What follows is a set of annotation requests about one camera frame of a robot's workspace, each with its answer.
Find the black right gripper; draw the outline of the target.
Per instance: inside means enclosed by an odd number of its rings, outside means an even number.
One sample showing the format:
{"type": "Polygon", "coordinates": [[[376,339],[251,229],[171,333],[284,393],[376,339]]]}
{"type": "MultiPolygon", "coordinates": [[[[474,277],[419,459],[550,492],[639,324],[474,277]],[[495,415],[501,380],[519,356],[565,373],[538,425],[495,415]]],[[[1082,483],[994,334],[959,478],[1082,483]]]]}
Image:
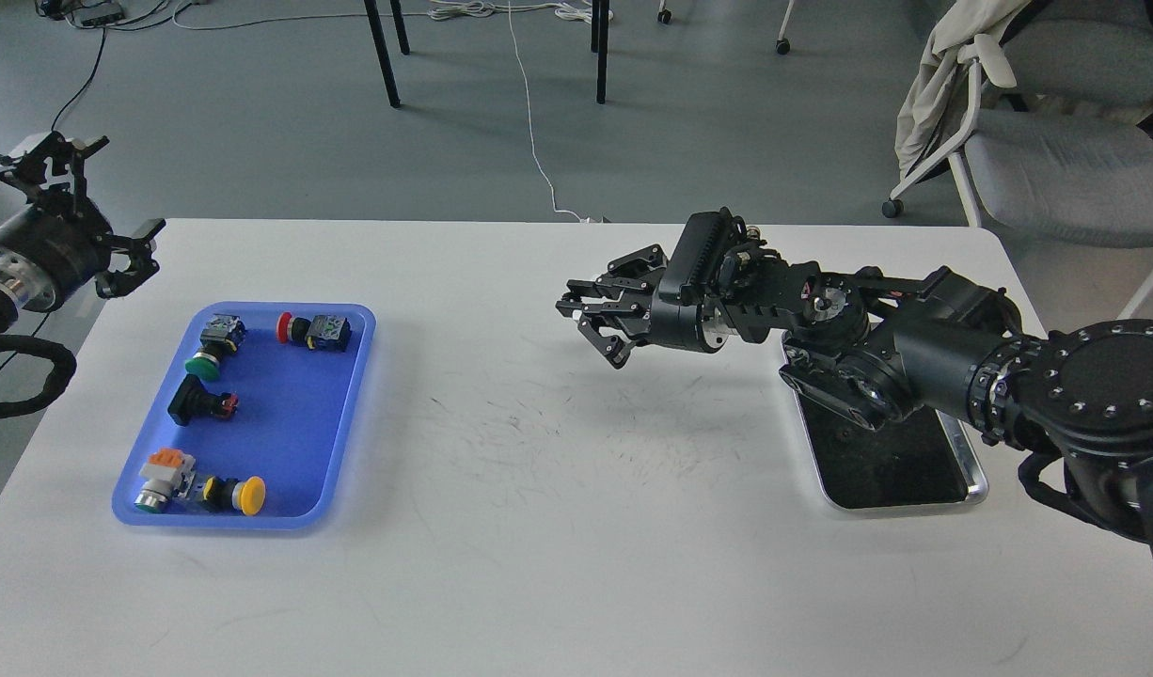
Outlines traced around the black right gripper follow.
{"type": "Polygon", "coordinates": [[[585,339],[616,370],[633,348],[648,344],[698,353],[721,349],[724,334],[704,319],[706,296],[715,288],[722,259],[738,245],[738,224],[732,212],[691,215],[670,258],[661,245],[649,245],[613,259],[593,281],[568,279],[567,298],[555,308],[565,318],[585,313],[576,324],[585,339]],[[619,300],[641,294],[648,304],[581,303],[579,299],[619,300]]]}

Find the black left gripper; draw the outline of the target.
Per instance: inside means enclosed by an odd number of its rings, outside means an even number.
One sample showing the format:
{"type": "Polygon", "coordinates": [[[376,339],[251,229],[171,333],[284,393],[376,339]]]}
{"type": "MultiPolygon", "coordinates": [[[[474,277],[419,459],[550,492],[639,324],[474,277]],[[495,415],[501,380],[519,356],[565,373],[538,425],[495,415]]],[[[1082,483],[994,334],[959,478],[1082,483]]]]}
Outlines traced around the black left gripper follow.
{"type": "Polygon", "coordinates": [[[55,311],[92,276],[99,298],[125,298],[158,273],[152,254],[166,219],[146,220],[137,236],[116,235],[86,197],[84,161],[110,142],[47,131],[0,155],[0,181],[32,205],[0,226],[0,314],[55,311]],[[111,256],[129,265],[107,270],[111,256]]]}

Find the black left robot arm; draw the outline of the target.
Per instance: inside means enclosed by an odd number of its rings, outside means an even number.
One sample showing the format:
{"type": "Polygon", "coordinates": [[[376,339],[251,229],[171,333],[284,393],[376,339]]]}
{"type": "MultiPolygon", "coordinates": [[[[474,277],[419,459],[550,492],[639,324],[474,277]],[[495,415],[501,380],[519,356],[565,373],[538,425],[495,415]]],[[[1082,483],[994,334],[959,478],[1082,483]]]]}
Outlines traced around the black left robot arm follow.
{"type": "Polygon", "coordinates": [[[0,224],[0,373],[18,355],[51,364],[39,394],[0,401],[0,419],[47,408],[77,368],[65,344],[10,333],[22,313],[48,317],[86,283],[104,300],[125,298],[160,269],[152,254],[165,220],[148,220],[133,236],[116,234],[86,195],[84,164],[108,143],[106,136],[84,141],[48,130],[0,155],[0,181],[25,197],[25,206],[0,224]]]}

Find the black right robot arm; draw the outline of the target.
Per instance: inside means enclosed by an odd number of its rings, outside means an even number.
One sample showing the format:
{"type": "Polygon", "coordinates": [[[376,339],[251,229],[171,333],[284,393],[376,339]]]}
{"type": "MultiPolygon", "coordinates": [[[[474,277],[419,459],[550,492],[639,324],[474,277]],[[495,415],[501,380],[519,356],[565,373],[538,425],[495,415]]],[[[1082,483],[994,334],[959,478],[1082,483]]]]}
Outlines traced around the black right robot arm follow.
{"type": "Polygon", "coordinates": [[[724,336],[782,330],[796,393],[868,430],[922,407],[959,419],[1027,451],[1017,473],[1033,501],[1153,558],[1153,319],[1038,338],[1005,291],[950,268],[826,273],[728,209],[691,215],[671,254],[650,245],[572,279],[556,308],[615,368],[646,344],[714,353],[724,336]]]}

